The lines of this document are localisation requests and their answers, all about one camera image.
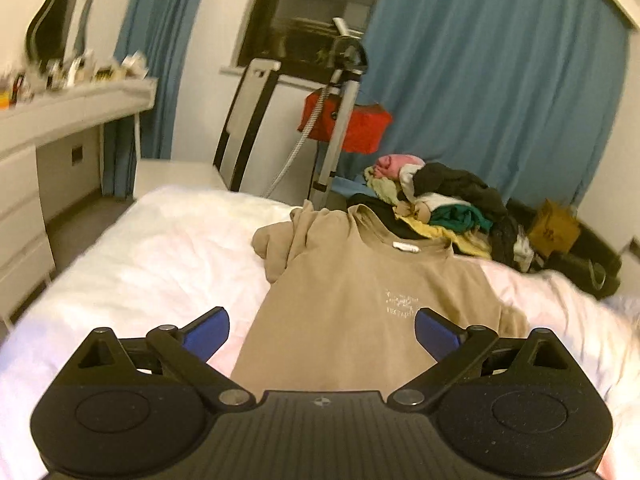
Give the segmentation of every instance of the red bag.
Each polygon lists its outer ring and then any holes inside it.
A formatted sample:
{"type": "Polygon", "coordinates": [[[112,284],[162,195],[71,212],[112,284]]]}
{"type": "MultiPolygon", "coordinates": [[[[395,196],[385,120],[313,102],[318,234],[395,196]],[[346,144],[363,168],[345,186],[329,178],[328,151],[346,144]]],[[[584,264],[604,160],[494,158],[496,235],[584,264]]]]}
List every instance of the red bag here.
{"type": "MultiPolygon", "coordinates": [[[[310,94],[305,100],[305,110],[302,113],[302,123],[298,128],[301,132],[316,107],[320,98],[320,90],[310,94]]],[[[335,127],[335,113],[340,107],[340,97],[330,94],[324,102],[324,108],[314,129],[309,135],[310,139],[329,142],[335,127]]],[[[393,121],[393,117],[380,105],[356,105],[351,115],[351,121],[344,137],[342,150],[348,153],[363,153],[370,155],[378,150],[382,135],[393,121]]]]}

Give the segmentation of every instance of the white clothing tag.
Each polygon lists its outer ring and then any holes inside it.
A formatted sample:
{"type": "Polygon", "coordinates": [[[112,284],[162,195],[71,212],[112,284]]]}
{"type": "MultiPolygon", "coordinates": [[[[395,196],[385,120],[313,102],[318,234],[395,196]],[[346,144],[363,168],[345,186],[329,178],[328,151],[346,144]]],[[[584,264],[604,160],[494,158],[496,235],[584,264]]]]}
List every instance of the white clothing tag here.
{"type": "Polygon", "coordinates": [[[415,246],[415,245],[411,245],[411,244],[405,244],[403,242],[394,242],[394,247],[396,249],[398,249],[399,251],[403,251],[405,253],[419,253],[420,252],[420,247],[415,246]]]}

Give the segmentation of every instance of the window sill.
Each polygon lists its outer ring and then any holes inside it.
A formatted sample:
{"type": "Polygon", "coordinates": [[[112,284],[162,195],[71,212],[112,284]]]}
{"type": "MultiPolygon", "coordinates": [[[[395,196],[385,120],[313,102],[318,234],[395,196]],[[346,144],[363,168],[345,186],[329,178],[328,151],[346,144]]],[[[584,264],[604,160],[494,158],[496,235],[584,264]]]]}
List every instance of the window sill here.
{"type": "MultiPolygon", "coordinates": [[[[220,67],[220,73],[241,76],[244,73],[244,68],[240,66],[222,66],[220,67]]],[[[299,88],[301,90],[309,90],[311,92],[322,88],[322,84],[320,83],[300,79],[299,77],[292,77],[290,75],[281,75],[280,79],[278,79],[278,84],[299,88]]]]}

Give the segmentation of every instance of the pile of clothes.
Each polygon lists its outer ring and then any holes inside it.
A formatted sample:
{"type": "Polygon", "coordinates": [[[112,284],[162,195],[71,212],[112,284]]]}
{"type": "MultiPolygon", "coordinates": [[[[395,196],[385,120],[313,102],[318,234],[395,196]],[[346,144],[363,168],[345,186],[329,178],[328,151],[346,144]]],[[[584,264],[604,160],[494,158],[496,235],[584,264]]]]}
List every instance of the pile of clothes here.
{"type": "Polygon", "coordinates": [[[495,260],[527,272],[534,257],[524,229],[509,215],[500,193],[468,171],[413,155],[386,155],[364,171],[363,203],[397,236],[445,237],[461,254],[495,260]]]}

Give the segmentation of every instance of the pink clothing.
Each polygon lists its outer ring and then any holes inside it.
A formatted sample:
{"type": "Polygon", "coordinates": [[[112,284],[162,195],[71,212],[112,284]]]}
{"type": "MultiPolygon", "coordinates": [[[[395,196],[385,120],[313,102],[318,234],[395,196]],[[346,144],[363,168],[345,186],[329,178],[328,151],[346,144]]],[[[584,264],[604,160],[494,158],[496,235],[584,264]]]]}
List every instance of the pink clothing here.
{"type": "Polygon", "coordinates": [[[424,161],[415,155],[385,155],[381,156],[373,167],[375,178],[386,176],[391,180],[399,180],[400,169],[405,164],[419,164],[424,166],[424,161]]]}

